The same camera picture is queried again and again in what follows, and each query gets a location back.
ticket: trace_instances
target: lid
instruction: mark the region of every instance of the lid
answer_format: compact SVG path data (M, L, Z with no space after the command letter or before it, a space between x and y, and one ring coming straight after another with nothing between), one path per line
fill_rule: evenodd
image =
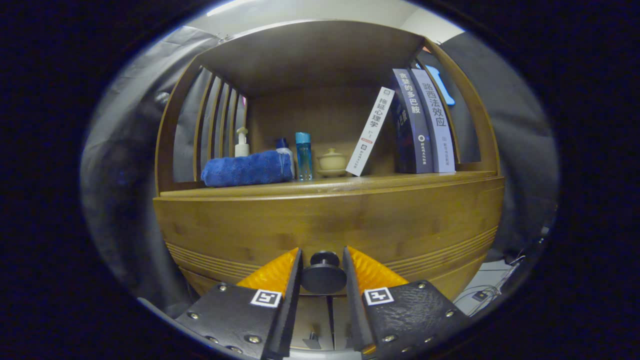
M322 155L322 156L318 156L318 159L321 158L329 158L331 156L344 156L343 154L339 153L339 152L335 152L335 148L329 148L329 152L327 152L326 154Z
M289 144L287 143L287 138L278 138L276 140L276 149L279 149L281 147L289 147Z
M311 135L309 133L296 133L296 143L310 143Z

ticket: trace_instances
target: shelf board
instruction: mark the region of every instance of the shelf board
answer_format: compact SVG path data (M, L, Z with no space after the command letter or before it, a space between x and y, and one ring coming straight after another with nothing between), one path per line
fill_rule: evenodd
M389 174L378 176L349 176L320 178L311 181L233 186L228 188L201 188L161 192L160 198L218 198L260 197L291 195L328 195L332 193L373 191L402 186L430 186L469 182L495 177L494 171L458 171L455 173Z

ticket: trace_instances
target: folded towel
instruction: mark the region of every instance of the folded towel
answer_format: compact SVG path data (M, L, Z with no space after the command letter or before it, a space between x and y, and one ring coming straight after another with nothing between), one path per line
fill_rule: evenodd
M293 179L291 158L277 151L265 151L240 158L211 159L200 178L205 185L217 188L282 183Z

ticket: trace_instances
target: blue water bottle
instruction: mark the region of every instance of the blue water bottle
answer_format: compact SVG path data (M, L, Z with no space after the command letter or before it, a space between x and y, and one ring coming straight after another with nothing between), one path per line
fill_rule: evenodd
M296 148L298 150L298 180L314 178L313 158L311 157L311 135L296 133Z

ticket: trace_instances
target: book cover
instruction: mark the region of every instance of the book cover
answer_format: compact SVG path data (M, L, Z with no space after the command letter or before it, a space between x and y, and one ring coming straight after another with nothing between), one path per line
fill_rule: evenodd
M353 175L360 176L364 165L369 159L373 145L376 143L380 128L387 117L387 112L391 107L391 103L394 99L394 91L385 87L380 88L378 98L373 104L373 109L367 118L367 123L362 130L360 139L356 144L356 148L353 150L351 159L347 164L347 171Z
M456 166L453 160L453 143L451 141L449 122L433 80L425 70L411 69L411 76L413 83L419 88L417 91L424 108L427 128L429 129L433 171L455 172Z
M396 96L394 118L396 124L396 170L413 174L433 172L433 158L427 120L424 116L419 89L406 69L393 69Z

